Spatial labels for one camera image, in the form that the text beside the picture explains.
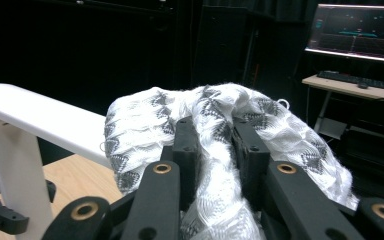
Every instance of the patterned fabric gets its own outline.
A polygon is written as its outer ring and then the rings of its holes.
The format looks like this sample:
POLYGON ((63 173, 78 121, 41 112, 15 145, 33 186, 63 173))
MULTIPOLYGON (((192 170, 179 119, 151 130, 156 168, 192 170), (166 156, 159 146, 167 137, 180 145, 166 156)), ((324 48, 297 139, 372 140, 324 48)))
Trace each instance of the patterned fabric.
POLYGON ((176 122, 192 116, 200 144, 195 200, 182 218, 183 239, 265 239, 246 199, 231 143, 233 117, 250 122, 274 160, 308 173, 332 200, 356 208, 352 177, 328 145, 281 104, 236 84, 190 91, 152 88, 114 101, 105 124, 105 150, 123 194, 136 190, 145 167, 172 145, 176 122))

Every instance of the desk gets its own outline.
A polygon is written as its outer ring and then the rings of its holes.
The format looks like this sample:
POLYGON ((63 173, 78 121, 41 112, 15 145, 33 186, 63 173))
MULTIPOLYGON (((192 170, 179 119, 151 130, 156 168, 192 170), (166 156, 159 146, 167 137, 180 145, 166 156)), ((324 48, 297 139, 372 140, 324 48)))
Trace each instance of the desk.
MULTIPOLYGON (((51 204, 55 216, 70 202, 84 196, 98 196, 108 202, 122 197, 114 181, 114 173, 100 164, 72 155, 44 166, 47 180, 57 186, 54 202, 51 204)), ((15 239, 0 232, 0 240, 15 239)))
POLYGON ((314 126, 314 131, 336 139, 340 139, 340 136, 344 131, 346 124, 324 117, 326 107, 329 103, 329 99, 332 92, 365 99, 384 98, 384 89, 373 87, 361 89, 358 88, 356 84, 339 82, 325 78, 318 78, 317 76, 305 78, 304 80, 302 80, 302 83, 307 84, 310 87, 327 91, 322 109, 320 110, 319 116, 317 117, 316 125, 314 126))

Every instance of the computer monitor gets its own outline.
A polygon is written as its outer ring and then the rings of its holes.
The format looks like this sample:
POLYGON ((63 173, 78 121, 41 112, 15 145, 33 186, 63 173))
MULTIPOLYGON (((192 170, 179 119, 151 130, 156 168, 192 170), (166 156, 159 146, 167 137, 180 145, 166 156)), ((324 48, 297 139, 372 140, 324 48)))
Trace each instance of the computer monitor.
POLYGON ((319 4, 305 50, 384 62, 384 6, 319 4))

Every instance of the dark background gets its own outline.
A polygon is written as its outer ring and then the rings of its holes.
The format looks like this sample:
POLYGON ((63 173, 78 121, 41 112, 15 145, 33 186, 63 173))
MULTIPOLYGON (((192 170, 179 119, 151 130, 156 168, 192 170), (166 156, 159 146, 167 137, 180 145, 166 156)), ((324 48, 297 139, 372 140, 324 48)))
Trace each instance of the dark background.
MULTIPOLYGON (((153 86, 236 82, 286 99, 313 126, 325 92, 303 78, 335 70, 384 81, 382 63, 304 51, 318 3, 384 1, 169 0, 165 10, 151 0, 96 2, 104 4, 0 1, 0 82, 101 115, 116 98, 153 86)), ((362 101, 333 99, 329 113, 344 120, 362 101)))

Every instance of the white metal frame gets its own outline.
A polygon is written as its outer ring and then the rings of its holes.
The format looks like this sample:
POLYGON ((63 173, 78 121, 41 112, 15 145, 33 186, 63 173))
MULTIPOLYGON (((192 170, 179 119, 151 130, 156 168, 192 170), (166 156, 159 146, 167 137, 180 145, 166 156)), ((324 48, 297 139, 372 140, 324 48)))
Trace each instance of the white metal frame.
POLYGON ((41 239, 53 219, 36 136, 110 167, 104 125, 99 114, 0 84, 0 192, 5 206, 29 217, 17 240, 41 239))

